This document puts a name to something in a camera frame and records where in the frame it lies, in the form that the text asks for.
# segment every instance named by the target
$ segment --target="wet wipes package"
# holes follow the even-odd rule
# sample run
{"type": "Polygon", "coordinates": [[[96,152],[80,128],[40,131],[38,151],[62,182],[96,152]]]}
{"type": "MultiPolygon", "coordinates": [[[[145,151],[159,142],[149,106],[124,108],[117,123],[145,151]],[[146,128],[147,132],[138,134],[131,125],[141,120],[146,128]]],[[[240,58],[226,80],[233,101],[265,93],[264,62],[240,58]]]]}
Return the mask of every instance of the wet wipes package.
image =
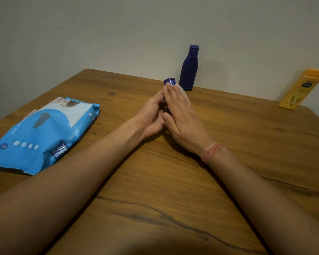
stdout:
{"type": "Polygon", "coordinates": [[[55,99],[0,139],[0,167],[36,174],[53,165],[82,137],[98,113],[98,104],[55,99]]]}

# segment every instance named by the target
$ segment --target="bracelet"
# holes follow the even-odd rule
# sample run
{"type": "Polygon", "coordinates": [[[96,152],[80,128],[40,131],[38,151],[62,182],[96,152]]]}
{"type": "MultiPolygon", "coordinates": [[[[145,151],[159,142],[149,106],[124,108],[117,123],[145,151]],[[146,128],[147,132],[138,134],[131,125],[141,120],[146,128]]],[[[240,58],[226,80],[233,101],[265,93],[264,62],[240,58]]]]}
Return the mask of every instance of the bracelet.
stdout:
{"type": "Polygon", "coordinates": [[[207,164],[209,162],[209,160],[212,158],[212,156],[222,148],[223,148],[222,144],[220,144],[220,143],[214,144],[214,146],[212,146],[210,149],[208,149],[207,152],[204,154],[204,156],[202,158],[202,162],[207,164]]]}

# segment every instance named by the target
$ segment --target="blue bottle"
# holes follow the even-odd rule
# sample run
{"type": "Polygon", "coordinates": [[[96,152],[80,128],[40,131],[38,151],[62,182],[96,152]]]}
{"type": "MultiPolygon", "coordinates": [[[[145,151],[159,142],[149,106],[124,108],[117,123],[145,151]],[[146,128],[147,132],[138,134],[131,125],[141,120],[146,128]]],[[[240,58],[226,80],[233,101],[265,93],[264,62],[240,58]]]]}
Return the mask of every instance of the blue bottle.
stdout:
{"type": "Polygon", "coordinates": [[[185,91],[191,91],[192,86],[194,85],[197,67],[199,66],[199,61],[197,59],[199,49],[199,46],[194,44],[191,45],[188,56],[183,62],[179,85],[185,91]]]}

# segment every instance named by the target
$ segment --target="mee mee logo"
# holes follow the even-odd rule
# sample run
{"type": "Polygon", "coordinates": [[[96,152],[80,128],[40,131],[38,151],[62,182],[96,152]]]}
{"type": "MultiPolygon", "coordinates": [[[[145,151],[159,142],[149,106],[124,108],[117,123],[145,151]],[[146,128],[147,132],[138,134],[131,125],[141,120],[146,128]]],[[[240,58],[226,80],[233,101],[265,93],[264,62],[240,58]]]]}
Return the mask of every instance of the mee mee logo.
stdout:
{"type": "Polygon", "coordinates": [[[57,145],[57,148],[55,148],[54,150],[51,150],[50,153],[56,160],[58,160],[59,158],[61,158],[64,155],[64,153],[68,149],[69,149],[68,145],[62,140],[57,145]]]}

